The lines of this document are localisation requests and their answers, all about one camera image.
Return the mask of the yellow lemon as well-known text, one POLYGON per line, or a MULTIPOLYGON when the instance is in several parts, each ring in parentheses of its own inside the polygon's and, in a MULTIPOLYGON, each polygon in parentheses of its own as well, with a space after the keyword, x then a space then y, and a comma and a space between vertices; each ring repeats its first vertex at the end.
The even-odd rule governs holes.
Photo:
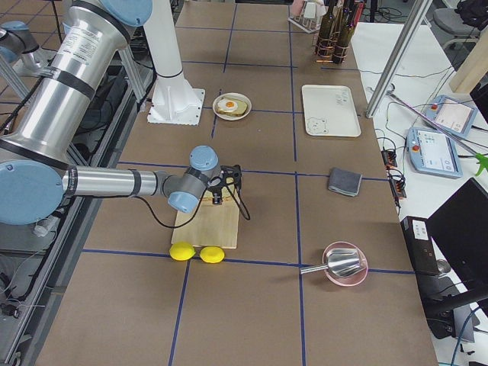
POLYGON ((203 262, 216 264, 225 258, 225 252, 218 246, 207 246, 200 251, 200 257, 203 262))
POLYGON ((187 261, 196 254, 195 247, 189 242, 175 242, 169 249, 169 254, 176 261, 187 261))

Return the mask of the white pedestal column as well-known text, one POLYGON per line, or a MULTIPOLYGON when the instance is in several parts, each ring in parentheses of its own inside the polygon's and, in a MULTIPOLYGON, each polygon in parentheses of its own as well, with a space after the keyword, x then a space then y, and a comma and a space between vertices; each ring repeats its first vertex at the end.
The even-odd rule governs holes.
POLYGON ((156 71, 148 121, 152 124, 197 126, 205 90, 192 88, 184 75, 169 1, 154 1, 144 24, 156 71))

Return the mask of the metal scoop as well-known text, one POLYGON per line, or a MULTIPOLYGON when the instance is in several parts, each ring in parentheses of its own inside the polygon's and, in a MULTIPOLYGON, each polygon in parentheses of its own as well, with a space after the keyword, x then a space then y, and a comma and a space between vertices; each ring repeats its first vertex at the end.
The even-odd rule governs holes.
POLYGON ((326 271, 337 278, 349 278, 365 270, 359 251, 352 248, 336 248, 326 253, 325 262, 300 269, 302 275, 315 271, 326 271))

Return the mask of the teach pendant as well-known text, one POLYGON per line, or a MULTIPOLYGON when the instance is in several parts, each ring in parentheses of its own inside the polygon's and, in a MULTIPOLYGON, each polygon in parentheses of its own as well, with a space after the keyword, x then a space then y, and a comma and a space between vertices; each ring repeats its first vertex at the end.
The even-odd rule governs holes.
POLYGON ((434 98, 425 111, 428 118, 461 138, 468 136, 477 113, 476 107, 447 95, 434 98))
POLYGON ((422 174, 461 178, 461 163, 453 139, 438 131, 411 127, 407 151, 413 168, 422 174))

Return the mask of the yellow lemon left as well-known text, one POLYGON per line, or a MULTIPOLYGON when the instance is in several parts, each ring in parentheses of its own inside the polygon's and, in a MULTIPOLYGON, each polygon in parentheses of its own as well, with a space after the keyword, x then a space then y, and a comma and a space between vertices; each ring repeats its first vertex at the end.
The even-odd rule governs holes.
POLYGON ((187 261, 196 254, 195 247, 189 242, 175 242, 169 249, 169 254, 176 261, 187 261))

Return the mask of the teach pendant far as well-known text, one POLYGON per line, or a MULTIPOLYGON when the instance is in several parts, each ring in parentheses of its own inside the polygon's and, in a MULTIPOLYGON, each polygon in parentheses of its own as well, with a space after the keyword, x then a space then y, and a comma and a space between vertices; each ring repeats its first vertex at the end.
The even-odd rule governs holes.
POLYGON ((425 111, 428 118, 461 138, 468 136, 477 113, 476 107, 447 95, 434 98, 425 111))

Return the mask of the bottom toast slice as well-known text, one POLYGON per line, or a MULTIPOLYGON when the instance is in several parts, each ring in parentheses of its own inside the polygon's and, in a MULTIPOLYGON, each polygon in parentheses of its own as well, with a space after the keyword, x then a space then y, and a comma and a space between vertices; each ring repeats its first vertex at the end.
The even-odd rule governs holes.
POLYGON ((242 100, 222 98, 217 102, 217 113, 231 117, 241 117, 248 110, 248 104, 242 100))

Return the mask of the fried egg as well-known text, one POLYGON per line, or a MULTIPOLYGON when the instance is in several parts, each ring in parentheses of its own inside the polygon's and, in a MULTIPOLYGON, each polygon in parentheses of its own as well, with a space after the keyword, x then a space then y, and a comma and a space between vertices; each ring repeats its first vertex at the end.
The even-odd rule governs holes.
POLYGON ((217 111, 222 114, 237 111, 238 108, 239 108, 239 104, 232 99, 221 98, 217 102, 217 111))

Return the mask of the bread slice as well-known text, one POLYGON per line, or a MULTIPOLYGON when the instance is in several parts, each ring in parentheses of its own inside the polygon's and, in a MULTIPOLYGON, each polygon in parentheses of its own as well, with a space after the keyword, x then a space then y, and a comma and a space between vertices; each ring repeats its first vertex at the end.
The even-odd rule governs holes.
MULTIPOLYGON (((222 193, 223 193, 223 199, 222 199, 222 204, 224 204, 225 202, 229 202, 229 201, 232 201, 232 197, 230 195, 230 193, 228 192, 228 190, 226 189, 223 189, 222 190, 222 193)), ((206 191, 205 194, 204 194, 204 197, 203 197, 203 200, 202 200, 202 204, 204 205, 214 205, 213 202, 212 202, 212 194, 209 192, 209 191, 206 191)))

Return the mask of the white round plate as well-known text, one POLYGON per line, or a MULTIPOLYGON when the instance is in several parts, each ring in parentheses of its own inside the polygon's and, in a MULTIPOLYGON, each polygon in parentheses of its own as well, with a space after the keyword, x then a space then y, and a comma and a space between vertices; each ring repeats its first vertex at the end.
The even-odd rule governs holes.
POLYGON ((252 102, 248 97, 236 92, 219 95, 213 101, 213 112, 223 120, 240 120, 252 110, 252 102))

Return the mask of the wooden cutting board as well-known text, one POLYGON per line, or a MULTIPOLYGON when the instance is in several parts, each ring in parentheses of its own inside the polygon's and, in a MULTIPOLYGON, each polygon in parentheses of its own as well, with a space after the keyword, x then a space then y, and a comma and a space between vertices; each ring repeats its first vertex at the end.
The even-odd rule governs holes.
POLYGON ((189 242, 194 247, 218 246, 235 249, 239 226, 240 200, 233 185, 224 187, 232 201, 221 205, 201 205, 191 213, 177 212, 171 244, 189 242))

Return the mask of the brown wine bottle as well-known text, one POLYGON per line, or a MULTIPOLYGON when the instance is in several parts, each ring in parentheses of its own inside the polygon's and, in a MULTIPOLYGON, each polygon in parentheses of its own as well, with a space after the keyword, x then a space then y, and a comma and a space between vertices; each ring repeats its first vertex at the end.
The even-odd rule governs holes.
POLYGON ((319 33, 317 36, 316 47, 315 47, 315 54, 317 56, 326 55, 326 47, 329 42, 329 36, 331 34, 331 31, 335 23, 335 15, 334 15, 335 5, 336 5, 335 0, 328 1, 327 11, 322 17, 319 33))
POLYGON ((335 43, 336 45, 332 55, 332 62, 335 64, 342 63, 345 58, 346 48, 349 43, 349 35, 352 31, 354 6, 354 0, 344 1, 342 17, 340 19, 339 36, 335 43))

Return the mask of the yellow lemon right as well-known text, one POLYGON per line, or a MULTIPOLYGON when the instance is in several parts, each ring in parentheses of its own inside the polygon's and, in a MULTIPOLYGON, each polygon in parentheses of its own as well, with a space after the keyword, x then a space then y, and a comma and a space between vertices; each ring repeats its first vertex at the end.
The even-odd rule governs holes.
POLYGON ((218 246, 207 246, 200 251, 200 257, 203 262, 216 264, 225 258, 225 252, 218 246))

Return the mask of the pink bowl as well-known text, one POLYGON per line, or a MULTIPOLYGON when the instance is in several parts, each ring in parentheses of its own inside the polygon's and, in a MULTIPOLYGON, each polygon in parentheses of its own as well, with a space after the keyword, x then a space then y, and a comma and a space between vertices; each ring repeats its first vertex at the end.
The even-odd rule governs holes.
POLYGON ((358 273, 346 278, 335 276, 329 270, 325 270, 324 272, 326 277, 332 283, 343 287, 353 287, 361 284, 368 276, 368 270, 369 270, 368 260, 366 259, 365 254, 356 245, 351 244, 350 242, 343 242, 343 241, 333 242, 323 250, 323 257, 322 257, 323 263, 326 262, 329 252, 332 251, 333 249, 356 249, 358 251, 359 258, 361 259, 361 270, 358 273))

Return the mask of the grey folded cloth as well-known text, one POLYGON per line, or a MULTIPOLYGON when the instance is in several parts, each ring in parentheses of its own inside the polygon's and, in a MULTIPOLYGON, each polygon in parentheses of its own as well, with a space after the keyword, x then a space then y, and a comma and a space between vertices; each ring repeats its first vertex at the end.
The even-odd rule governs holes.
POLYGON ((328 189, 349 197, 358 195, 361 187, 362 174, 340 168, 332 168, 328 180, 328 189))

